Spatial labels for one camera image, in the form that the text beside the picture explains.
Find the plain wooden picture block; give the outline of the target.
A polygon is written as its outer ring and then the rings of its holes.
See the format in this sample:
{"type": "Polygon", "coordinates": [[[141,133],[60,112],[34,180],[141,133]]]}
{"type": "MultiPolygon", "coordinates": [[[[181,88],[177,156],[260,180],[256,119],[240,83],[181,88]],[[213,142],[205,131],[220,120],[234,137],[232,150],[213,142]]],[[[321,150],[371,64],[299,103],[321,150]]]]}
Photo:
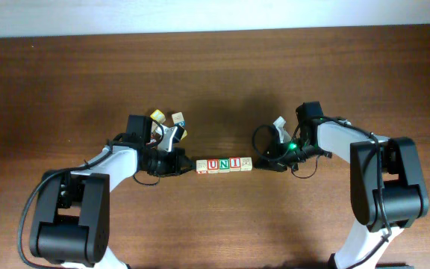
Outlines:
{"type": "Polygon", "coordinates": [[[196,173],[206,174],[208,172],[208,161],[207,160],[197,160],[196,161],[196,173]]]}

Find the red letter U block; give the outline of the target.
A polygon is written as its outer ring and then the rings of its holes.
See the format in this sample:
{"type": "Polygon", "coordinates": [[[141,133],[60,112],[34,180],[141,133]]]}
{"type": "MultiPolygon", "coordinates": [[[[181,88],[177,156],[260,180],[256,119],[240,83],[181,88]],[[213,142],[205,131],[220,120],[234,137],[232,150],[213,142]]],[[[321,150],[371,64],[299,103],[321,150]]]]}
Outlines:
{"type": "Polygon", "coordinates": [[[208,159],[207,160],[207,170],[208,173],[218,173],[219,172],[219,160],[218,159],[208,159]]]}

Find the green edged picture block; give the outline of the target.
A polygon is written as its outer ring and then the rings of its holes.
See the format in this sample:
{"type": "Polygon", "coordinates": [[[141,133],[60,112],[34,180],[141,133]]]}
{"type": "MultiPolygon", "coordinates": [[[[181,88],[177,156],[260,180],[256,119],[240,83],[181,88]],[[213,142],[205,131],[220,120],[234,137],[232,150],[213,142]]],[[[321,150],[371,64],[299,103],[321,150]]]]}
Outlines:
{"type": "Polygon", "coordinates": [[[253,168],[252,158],[251,157],[242,157],[240,159],[240,170],[241,171],[250,171],[253,168]]]}

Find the green letter N block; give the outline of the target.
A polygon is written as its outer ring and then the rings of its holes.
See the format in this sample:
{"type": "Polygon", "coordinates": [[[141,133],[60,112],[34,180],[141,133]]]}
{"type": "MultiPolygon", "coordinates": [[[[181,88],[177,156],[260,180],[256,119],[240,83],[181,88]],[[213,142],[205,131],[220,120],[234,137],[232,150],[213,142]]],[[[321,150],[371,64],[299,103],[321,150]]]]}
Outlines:
{"type": "Polygon", "coordinates": [[[219,172],[220,173],[229,173],[231,171],[230,161],[228,158],[219,159],[219,172]]]}

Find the red letter I block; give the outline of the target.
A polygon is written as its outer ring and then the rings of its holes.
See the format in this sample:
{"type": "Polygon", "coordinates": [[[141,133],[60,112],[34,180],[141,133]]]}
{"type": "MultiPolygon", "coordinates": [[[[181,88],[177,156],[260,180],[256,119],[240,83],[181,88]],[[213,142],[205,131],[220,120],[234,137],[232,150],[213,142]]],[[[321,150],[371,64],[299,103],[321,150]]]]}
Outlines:
{"type": "Polygon", "coordinates": [[[241,171],[240,157],[229,158],[230,171],[241,171]]]}

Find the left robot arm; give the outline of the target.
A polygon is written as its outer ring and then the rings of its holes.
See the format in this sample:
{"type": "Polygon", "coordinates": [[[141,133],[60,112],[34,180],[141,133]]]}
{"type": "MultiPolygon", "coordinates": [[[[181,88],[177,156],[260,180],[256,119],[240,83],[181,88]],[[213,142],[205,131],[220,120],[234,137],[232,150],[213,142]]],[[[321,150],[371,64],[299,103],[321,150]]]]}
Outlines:
{"type": "Polygon", "coordinates": [[[45,172],[28,199],[36,205],[31,255],[45,259],[49,268],[127,268],[108,246],[111,191],[140,171],[163,178],[195,167],[182,148],[106,146],[79,167],[45,172]]]}

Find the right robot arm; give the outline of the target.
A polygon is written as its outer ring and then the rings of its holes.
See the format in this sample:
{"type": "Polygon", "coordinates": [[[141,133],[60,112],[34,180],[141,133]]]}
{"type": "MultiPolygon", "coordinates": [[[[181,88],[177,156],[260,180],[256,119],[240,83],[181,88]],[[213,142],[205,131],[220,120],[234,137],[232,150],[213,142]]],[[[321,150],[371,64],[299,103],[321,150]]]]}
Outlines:
{"type": "Polygon", "coordinates": [[[258,152],[257,169],[295,173],[309,158],[336,155],[350,165],[350,203],[355,216],[328,268],[377,268],[391,241],[426,216],[429,196],[417,148],[408,137],[388,138],[321,114],[299,118],[293,134],[279,117],[274,138],[258,152]]]}

